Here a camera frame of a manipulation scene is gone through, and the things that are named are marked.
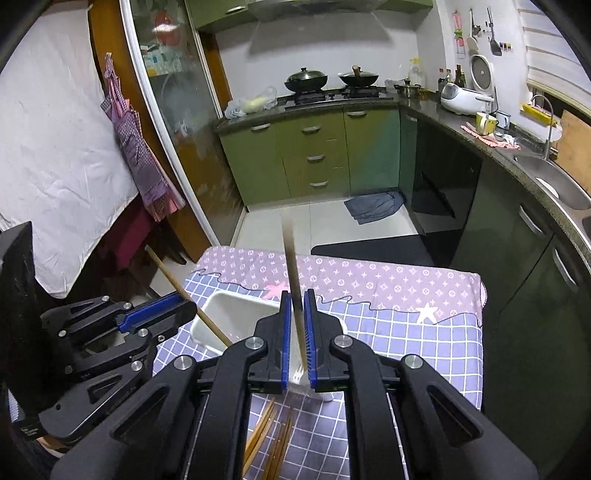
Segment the white plastic utensil holder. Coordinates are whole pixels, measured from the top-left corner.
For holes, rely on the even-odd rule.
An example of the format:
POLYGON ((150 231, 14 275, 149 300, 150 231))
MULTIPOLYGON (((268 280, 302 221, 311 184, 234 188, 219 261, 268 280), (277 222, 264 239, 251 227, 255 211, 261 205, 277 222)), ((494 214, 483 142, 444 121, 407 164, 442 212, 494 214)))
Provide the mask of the white plastic utensil holder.
MULTIPOLYGON (((280 312, 280 302, 263 300, 252 296, 216 291, 206 301, 202 310, 228 338, 235 343, 250 337, 256 328, 256 322, 280 312)), ((225 344, 219 340, 198 316, 190 326, 190 336, 194 343, 204 346, 215 354, 222 354, 225 344)), ((322 402, 335 399, 332 393, 312 391, 308 373, 301 364, 301 349, 298 344, 297 328, 290 321, 290 370, 288 370, 287 391, 301 396, 308 396, 322 402)))

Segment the wooden chopstick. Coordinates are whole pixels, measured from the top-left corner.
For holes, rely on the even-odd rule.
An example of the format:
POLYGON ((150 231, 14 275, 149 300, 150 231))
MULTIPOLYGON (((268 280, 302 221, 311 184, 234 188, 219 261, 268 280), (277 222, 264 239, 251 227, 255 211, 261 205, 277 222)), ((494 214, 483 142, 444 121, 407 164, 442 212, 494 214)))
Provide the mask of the wooden chopstick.
MULTIPOLYGON (((171 286, 177 291, 179 295, 182 296, 183 299, 186 301, 190 301, 193 304, 192 297, 184 290, 183 286, 179 283, 179 281, 173 276, 172 272, 164 265, 162 260, 156 255, 156 253, 151 249, 149 245, 144 247, 145 252, 151 258, 151 260, 156 264, 158 270, 164 275, 164 277, 168 280, 171 286)), ((200 306, 197 306, 197 317, 204 322, 205 326, 211 330, 212 334, 220 340, 226 347, 229 347, 232 344, 232 341, 226 336, 221 328, 219 328, 214 321, 205 313, 200 306)))
POLYGON ((286 256, 287 278, 290 284, 290 295, 293 299, 294 325, 297 331, 298 349, 301 353, 301 368, 308 372, 307 344, 305 344, 304 307, 301 296, 300 277, 297 269, 297 253, 294 245, 294 225, 290 216, 281 215, 281 233, 283 233, 283 249, 286 256))
POLYGON ((249 437, 249 441, 245 447, 245 459, 242 464, 242 476, 244 476, 252 465, 254 458, 256 458, 257 452, 259 452, 260 446, 262 446, 264 439, 266 439, 267 433, 269 433, 270 427, 273 426, 274 418, 276 418, 276 402, 270 401, 269 405, 263 411, 262 416, 259 419, 259 423, 256 424, 252 435, 249 437))
POLYGON ((283 466, 284 455, 287 453, 287 443, 290 440, 291 428, 294 425, 294 410, 287 413, 287 420, 280 424, 279 433, 276 434, 270 455, 264 466, 262 480, 277 480, 280 478, 281 466, 283 466))

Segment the green lower kitchen cabinets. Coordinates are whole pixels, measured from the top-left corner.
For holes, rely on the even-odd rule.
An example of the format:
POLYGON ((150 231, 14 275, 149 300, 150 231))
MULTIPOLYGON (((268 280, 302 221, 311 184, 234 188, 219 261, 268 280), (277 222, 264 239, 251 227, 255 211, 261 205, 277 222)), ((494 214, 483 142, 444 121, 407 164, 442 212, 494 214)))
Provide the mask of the green lower kitchen cabinets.
POLYGON ((342 109, 221 134, 246 206, 398 189, 401 112, 342 109))

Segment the steel kitchen sink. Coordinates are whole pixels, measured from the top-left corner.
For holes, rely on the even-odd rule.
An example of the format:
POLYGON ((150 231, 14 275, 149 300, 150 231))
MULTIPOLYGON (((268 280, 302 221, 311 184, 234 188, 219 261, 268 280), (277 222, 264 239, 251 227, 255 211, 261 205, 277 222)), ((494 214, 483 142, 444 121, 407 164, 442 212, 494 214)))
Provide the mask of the steel kitchen sink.
POLYGON ((590 196, 554 162, 527 155, 515 155, 514 161, 565 206, 575 211, 590 209, 590 196))

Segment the purple checkered tablecloth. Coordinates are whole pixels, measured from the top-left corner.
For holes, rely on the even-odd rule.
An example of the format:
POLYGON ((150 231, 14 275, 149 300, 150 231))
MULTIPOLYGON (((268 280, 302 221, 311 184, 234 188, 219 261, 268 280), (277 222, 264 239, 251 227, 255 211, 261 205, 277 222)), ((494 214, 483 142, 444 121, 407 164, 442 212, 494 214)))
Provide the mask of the purple checkered tablecloth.
MULTIPOLYGON (((349 336, 391 358, 426 359, 473 405, 483 397, 482 315, 486 296, 476 274, 314 255, 297 258, 301 288, 313 289, 318 309, 342 322, 349 336)), ((211 247, 197 263, 171 266, 202 308, 216 291, 278 301, 287 291, 283 253, 211 247)), ((294 410, 281 479, 347 479, 349 449, 342 394, 322 402, 294 393, 276 399, 276 421, 245 474, 260 479, 280 424, 294 410)))

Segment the purple checkered apron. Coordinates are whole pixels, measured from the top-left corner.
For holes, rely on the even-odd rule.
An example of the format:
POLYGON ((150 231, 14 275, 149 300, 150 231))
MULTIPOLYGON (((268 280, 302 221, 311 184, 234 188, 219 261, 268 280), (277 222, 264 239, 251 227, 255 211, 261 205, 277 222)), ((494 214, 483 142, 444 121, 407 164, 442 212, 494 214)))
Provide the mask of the purple checkered apron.
POLYGON ((144 208, 155 222, 185 207, 185 201, 143 137, 137 111, 121 91, 111 53, 105 54, 106 94, 101 109, 111 121, 116 139, 144 208))

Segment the black floor mat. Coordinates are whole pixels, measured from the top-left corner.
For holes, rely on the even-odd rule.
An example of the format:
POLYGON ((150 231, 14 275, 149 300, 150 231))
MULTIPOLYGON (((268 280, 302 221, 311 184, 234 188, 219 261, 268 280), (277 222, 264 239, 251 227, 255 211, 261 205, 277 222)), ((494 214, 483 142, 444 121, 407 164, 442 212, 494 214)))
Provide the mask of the black floor mat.
POLYGON ((436 266, 435 260, 419 235, 318 245, 311 248, 311 255, 426 267, 436 266))

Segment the white hanging sheet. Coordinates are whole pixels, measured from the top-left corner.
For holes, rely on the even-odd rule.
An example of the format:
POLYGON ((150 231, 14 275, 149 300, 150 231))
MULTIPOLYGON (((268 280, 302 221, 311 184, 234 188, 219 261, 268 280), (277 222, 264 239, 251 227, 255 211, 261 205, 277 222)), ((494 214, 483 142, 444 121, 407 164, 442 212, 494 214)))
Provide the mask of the white hanging sheet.
POLYGON ((50 7, 1 74, 1 227, 31 222, 36 280, 55 298, 138 194, 103 100, 87 2, 50 7))

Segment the blue floor rag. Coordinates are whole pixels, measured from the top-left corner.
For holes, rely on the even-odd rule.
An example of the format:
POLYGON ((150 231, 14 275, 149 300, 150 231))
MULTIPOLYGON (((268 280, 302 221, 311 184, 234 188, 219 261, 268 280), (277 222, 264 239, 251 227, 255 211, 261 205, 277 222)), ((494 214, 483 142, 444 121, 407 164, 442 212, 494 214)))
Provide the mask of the blue floor rag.
POLYGON ((374 223, 396 214, 405 204, 398 191, 387 191, 353 197, 344 202, 346 210, 359 225, 374 223))

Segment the plastic bag on counter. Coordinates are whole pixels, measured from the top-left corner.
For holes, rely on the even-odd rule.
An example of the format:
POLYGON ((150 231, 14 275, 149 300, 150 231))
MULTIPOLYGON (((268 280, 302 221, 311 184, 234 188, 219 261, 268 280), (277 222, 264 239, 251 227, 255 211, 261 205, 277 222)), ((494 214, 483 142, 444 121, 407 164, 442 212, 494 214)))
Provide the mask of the plastic bag on counter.
POLYGON ((262 93, 252 98, 237 98, 228 102, 224 117, 228 120, 249 114, 270 110, 277 105, 277 91, 273 86, 267 87, 262 93))

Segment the glass sliding door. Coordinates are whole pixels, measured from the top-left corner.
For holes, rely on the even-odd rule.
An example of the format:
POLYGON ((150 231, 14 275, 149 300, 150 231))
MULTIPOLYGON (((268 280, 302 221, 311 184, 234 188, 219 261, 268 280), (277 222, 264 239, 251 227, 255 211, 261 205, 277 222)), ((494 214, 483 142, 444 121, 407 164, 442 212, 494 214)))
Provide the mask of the glass sliding door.
POLYGON ((221 142, 221 108, 184 1, 119 3, 139 87, 173 178, 213 245, 228 245, 245 208, 221 142))

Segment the black wok with lid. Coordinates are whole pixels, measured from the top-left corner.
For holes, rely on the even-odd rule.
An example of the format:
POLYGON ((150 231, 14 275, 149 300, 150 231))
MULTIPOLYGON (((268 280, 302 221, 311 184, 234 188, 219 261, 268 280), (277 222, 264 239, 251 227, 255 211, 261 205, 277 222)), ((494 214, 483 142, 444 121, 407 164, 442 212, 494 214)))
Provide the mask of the black wok with lid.
POLYGON ((287 77, 284 86, 290 92, 301 94, 321 91, 328 83, 328 76, 318 70, 308 70, 301 67, 301 71, 287 77))

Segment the black gas stove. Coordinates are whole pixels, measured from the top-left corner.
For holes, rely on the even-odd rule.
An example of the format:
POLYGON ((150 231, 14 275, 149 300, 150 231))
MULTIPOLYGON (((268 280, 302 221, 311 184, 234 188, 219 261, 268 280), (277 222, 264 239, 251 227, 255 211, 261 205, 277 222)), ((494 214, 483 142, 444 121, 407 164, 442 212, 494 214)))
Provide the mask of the black gas stove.
POLYGON ((293 95, 280 97, 280 99, 277 100, 277 106, 286 109, 294 109, 334 102, 377 100, 394 100, 394 94, 389 93, 384 87, 344 87, 339 89, 318 90, 308 93, 294 93, 293 95))

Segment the black pan with wooden knob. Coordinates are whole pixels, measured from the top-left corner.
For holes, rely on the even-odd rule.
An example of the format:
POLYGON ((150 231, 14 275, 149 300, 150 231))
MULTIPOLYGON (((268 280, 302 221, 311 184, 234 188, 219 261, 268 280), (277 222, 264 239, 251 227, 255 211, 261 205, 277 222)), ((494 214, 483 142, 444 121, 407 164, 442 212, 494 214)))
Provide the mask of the black pan with wooden knob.
POLYGON ((351 70, 345 73, 339 73, 339 79, 346 86, 360 89, 373 86, 379 79, 379 75, 372 72, 363 71, 359 65, 353 65, 351 70))

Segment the pink dish cloth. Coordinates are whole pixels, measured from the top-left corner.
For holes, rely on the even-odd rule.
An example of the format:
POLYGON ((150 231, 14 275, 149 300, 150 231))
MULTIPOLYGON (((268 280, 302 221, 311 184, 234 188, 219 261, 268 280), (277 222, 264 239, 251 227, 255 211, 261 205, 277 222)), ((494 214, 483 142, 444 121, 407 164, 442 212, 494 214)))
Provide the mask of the pink dish cloth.
POLYGON ((462 124, 461 129, 490 148, 500 148, 513 151, 519 151, 521 149, 521 146, 518 145, 515 140, 506 140, 505 138, 499 139, 494 134, 479 134, 476 131, 476 128, 470 123, 462 124))

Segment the chrome faucet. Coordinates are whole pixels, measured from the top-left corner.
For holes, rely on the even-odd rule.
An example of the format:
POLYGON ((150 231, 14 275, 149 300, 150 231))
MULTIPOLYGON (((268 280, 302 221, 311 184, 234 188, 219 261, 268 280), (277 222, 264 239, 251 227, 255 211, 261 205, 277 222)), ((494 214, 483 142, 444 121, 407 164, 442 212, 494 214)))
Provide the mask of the chrome faucet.
POLYGON ((547 128, 547 139, 545 143, 544 159, 548 161, 550 159, 551 143, 552 143, 552 132, 554 128, 554 108, 551 101, 544 94, 535 94, 532 96, 530 105, 537 108, 540 112, 544 113, 545 110, 538 106, 538 101, 541 100, 549 108, 548 120, 544 120, 543 124, 547 128))

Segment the yellow mug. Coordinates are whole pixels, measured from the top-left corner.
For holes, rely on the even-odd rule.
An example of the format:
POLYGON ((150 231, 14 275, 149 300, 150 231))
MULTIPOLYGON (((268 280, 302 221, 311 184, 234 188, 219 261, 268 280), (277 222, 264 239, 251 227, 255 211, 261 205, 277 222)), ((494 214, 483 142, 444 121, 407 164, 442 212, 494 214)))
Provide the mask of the yellow mug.
POLYGON ((487 136, 495 132, 498 120, 486 112, 477 112, 475 117, 476 131, 479 135, 487 136))

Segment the range hood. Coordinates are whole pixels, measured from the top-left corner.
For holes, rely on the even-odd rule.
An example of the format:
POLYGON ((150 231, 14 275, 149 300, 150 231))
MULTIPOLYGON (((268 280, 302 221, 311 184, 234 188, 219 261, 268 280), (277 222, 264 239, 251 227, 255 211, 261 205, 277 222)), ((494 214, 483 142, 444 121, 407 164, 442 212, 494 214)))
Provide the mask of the range hood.
POLYGON ((370 13, 384 4, 383 0, 260 0, 247 2, 247 11, 260 22, 291 16, 327 13, 370 13))

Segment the wooden cutting board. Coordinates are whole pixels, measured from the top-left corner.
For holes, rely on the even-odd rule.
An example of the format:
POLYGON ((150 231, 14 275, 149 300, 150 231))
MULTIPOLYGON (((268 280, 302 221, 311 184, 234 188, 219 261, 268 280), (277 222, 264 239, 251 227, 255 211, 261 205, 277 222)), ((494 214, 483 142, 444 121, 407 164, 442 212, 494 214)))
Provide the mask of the wooden cutting board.
POLYGON ((563 134, 558 141, 557 164, 589 193, 591 181, 590 126, 569 111, 561 117, 563 134))

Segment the white rice cooker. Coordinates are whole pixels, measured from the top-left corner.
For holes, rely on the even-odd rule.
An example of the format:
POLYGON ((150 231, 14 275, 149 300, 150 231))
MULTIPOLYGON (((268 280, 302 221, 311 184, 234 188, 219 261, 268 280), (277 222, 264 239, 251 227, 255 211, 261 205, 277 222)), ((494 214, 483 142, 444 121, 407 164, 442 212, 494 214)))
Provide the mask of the white rice cooker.
POLYGON ((493 65, 483 55, 475 54, 470 57, 469 73, 473 89, 448 83, 441 92, 441 105, 458 115, 492 113, 497 106, 493 65))

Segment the hanging black spatula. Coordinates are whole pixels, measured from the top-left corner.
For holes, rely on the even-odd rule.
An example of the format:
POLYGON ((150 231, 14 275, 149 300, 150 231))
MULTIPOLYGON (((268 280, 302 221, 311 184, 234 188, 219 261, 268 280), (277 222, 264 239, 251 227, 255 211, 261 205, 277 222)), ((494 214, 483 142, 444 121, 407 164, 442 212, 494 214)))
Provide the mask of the hanging black spatula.
POLYGON ((490 29, 490 49, 494 56, 501 57, 503 55, 502 48, 495 36, 495 25, 492 9, 490 6, 487 7, 488 25, 490 29))

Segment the white window blind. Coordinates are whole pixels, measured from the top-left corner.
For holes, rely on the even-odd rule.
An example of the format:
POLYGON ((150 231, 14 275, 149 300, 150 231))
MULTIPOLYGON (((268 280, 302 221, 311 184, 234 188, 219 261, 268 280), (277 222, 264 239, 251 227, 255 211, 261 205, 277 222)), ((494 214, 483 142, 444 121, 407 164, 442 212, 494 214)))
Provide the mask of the white window blind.
POLYGON ((590 108, 590 79, 568 42, 532 1, 518 0, 527 58, 527 82, 564 101, 590 108))

